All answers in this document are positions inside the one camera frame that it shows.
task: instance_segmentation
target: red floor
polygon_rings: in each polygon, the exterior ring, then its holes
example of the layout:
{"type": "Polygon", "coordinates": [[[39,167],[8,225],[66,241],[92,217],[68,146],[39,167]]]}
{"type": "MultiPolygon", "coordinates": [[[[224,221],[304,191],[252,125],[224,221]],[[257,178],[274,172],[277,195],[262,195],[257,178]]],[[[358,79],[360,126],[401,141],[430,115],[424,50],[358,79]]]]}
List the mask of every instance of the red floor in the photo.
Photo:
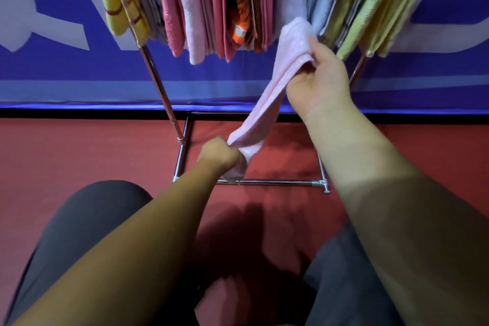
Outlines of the red floor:
{"type": "MultiPolygon", "coordinates": [[[[238,123],[201,121],[201,145],[238,123]]],[[[423,171],[489,215],[489,126],[382,125],[423,171]]],[[[103,179],[135,182],[155,195],[172,179],[178,143],[167,121],[0,119],[0,316],[25,262],[59,205],[103,179]]],[[[278,124],[249,177],[319,177],[301,124],[278,124]]],[[[202,326],[273,324],[294,301],[304,258],[346,216],[333,191],[312,187],[217,186],[201,223],[194,260],[220,277],[197,309],[202,326]]]]}

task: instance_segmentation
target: black baseboard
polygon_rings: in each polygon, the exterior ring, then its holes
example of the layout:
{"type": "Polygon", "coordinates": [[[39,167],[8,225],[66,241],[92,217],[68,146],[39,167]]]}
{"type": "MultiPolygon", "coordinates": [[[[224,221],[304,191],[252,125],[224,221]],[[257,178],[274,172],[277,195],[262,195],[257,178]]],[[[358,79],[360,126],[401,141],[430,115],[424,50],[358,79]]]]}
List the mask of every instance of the black baseboard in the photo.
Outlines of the black baseboard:
{"type": "MultiPolygon", "coordinates": [[[[247,113],[192,112],[198,120],[243,121],[247,113]]],[[[179,120],[189,115],[175,111],[179,120]]],[[[489,115],[423,115],[423,114],[367,114],[375,124],[442,124],[442,125],[489,125],[489,115]]],[[[1,108],[0,118],[10,119],[128,119],[168,120],[165,111],[159,110],[48,110],[1,108]]],[[[279,123],[301,123],[297,114],[280,114],[279,123]]]]}

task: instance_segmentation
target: dark pants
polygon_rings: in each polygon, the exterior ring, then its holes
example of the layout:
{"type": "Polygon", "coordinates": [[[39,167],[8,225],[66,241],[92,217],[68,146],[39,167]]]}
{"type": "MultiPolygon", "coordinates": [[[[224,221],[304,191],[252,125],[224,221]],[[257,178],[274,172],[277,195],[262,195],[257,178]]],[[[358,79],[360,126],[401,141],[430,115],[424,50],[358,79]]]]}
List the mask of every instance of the dark pants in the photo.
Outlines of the dark pants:
{"type": "MultiPolygon", "coordinates": [[[[72,195],[41,235],[5,325],[14,323],[83,254],[151,199],[126,181],[96,182],[72,195]]],[[[351,225],[318,252],[305,281],[317,291],[308,326],[402,324],[351,225]]],[[[193,290],[192,281],[181,280],[155,324],[198,324],[193,290]]]]}

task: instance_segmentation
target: hand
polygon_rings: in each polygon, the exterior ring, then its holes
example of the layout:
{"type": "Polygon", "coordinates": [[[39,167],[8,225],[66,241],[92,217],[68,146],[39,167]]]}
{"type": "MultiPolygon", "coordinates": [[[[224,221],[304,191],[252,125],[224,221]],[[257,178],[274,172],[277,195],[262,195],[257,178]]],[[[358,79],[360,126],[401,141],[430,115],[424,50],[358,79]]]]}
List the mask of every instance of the hand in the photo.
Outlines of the hand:
{"type": "Polygon", "coordinates": [[[206,162],[219,176],[234,168],[243,157],[237,148],[230,147],[224,138],[216,137],[202,146],[197,162],[206,162]]]}
{"type": "Polygon", "coordinates": [[[312,35],[309,44],[318,63],[317,69],[311,64],[304,65],[287,85],[289,102],[305,123],[310,118],[352,104],[343,62],[312,35]]]}

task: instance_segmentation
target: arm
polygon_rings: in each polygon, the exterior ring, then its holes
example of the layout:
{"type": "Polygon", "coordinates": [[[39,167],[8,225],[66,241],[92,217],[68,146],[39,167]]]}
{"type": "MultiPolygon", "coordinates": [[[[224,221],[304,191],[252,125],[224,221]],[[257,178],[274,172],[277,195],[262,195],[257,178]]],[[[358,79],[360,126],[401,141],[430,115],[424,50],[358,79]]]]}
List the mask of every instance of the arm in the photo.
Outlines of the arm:
{"type": "Polygon", "coordinates": [[[238,150],[216,138],[197,164],[71,267],[15,326],[148,324],[180,273],[202,212],[238,150]]]}
{"type": "Polygon", "coordinates": [[[287,94],[400,315],[416,325],[486,322],[488,220],[403,157],[353,104],[343,63],[310,43],[320,65],[287,94]]]}

